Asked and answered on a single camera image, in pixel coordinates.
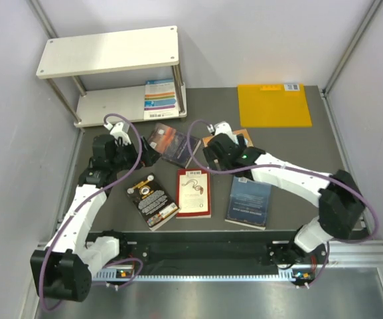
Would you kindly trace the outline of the dark sunset cover book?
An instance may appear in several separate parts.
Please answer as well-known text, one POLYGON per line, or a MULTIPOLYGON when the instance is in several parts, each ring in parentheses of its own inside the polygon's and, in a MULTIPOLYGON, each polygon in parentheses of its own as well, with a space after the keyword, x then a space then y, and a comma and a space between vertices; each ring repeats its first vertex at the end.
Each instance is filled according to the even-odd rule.
POLYGON ((192 160, 187 141, 193 155, 201 145, 201 139, 190 136, 188 140, 185 133, 162 123, 156 123, 147 141, 156 152, 161 154, 163 160, 183 169, 188 168, 192 160))

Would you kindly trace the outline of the red and cream book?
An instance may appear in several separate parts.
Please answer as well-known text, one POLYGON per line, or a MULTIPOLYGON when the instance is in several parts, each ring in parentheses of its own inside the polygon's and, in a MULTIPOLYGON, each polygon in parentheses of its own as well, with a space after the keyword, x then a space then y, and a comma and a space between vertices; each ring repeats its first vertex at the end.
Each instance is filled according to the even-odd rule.
POLYGON ((203 169, 177 172, 178 219, 211 218, 210 175, 203 169))

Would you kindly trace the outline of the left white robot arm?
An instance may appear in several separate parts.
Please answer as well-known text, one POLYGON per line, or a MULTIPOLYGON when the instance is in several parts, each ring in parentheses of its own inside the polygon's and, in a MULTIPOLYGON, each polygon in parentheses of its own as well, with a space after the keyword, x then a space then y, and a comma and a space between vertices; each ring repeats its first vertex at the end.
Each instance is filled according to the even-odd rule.
POLYGON ((30 264, 41 302, 47 298, 83 301, 97 273, 110 261, 123 263, 129 247, 113 231, 104 231, 88 244, 91 226, 118 173, 153 165, 159 156, 144 137, 135 146, 121 136, 102 134, 94 138, 92 156, 80 174, 74 199, 64 220, 43 250, 35 250, 30 264))

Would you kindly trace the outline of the blue hardcover book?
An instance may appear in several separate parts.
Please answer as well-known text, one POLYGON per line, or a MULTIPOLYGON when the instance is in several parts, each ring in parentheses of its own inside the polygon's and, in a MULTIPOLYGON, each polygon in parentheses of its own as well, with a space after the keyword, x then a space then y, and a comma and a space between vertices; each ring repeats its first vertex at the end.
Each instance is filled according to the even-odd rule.
POLYGON ((234 177, 225 221, 264 230, 268 219, 271 185, 234 177))

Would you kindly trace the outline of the black treehouse paperback book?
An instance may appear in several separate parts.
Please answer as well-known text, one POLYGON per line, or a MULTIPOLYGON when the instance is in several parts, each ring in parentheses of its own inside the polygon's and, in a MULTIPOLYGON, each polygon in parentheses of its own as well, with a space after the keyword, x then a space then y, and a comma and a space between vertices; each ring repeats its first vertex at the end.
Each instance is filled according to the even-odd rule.
POLYGON ((176 201, 153 173, 130 185, 125 191, 151 231, 160 228, 179 212, 176 201))

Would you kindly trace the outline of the white two-tier shelf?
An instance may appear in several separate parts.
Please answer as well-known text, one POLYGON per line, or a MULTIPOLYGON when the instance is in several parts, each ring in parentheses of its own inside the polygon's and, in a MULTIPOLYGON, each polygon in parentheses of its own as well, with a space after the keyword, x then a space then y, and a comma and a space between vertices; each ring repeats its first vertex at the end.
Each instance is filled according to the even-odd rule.
POLYGON ((50 39, 40 58, 37 77, 50 85, 77 128, 101 126, 108 113, 119 113, 132 122, 187 116, 179 34, 174 25, 50 39), (171 68, 179 103, 176 111, 162 115, 144 111, 145 85, 86 90, 80 83, 81 76, 160 67, 171 68), (66 77, 72 78, 80 91, 76 108, 55 83, 55 79, 66 77))

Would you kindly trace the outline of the white book with coloured stripes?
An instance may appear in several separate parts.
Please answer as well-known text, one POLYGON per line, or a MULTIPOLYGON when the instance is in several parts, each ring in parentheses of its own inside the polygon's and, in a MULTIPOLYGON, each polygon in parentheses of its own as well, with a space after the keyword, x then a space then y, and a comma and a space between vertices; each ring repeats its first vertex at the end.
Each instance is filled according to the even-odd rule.
POLYGON ((172 78, 148 80, 145 83, 144 111, 145 120, 172 118, 179 115, 179 105, 172 78))

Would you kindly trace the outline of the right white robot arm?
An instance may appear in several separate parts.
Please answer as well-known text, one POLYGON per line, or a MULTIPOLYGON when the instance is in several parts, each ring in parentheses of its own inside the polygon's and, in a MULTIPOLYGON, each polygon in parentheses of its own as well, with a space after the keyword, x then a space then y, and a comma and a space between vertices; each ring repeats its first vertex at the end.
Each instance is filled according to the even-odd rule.
POLYGON ((318 216, 301 226, 289 243, 271 249, 274 263, 291 267, 304 263, 320 245, 332 239, 347 241, 366 205, 351 174, 308 171, 247 146, 243 136, 232 140, 221 133, 204 147, 210 169, 266 183, 293 193, 318 209, 318 216))

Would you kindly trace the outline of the yellow file folder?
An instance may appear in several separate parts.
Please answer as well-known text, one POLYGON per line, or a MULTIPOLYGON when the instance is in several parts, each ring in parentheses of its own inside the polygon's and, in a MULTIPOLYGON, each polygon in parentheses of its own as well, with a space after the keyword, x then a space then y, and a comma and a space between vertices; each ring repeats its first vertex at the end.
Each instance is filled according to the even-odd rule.
POLYGON ((302 84, 240 84, 237 91, 240 124, 245 128, 313 125, 302 84))

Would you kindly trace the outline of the orange illustrated children's book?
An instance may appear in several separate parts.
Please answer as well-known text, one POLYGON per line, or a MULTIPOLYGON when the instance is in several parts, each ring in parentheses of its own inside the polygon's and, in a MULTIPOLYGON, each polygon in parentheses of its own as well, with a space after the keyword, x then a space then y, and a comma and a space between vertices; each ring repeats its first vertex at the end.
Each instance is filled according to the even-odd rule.
MULTIPOLYGON (((253 146, 253 142, 251 141, 251 138, 250 138, 250 135, 249 135, 247 129, 235 130, 235 131, 233 131, 233 134, 235 136, 239 136, 239 135, 243 136, 246 146, 253 146)), ((208 145, 208 143, 211 139, 212 139, 212 136, 208 136, 208 137, 205 137, 202 139, 204 147, 206 147, 208 145)))

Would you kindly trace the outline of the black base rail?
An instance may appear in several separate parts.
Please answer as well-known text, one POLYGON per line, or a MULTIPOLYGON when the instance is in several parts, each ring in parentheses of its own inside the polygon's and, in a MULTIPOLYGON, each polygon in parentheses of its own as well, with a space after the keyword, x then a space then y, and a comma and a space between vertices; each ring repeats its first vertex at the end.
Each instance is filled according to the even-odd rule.
POLYGON ((303 253, 292 243, 293 231, 117 232, 120 257, 137 257, 145 274, 259 273, 277 267, 321 264, 324 248, 303 253))

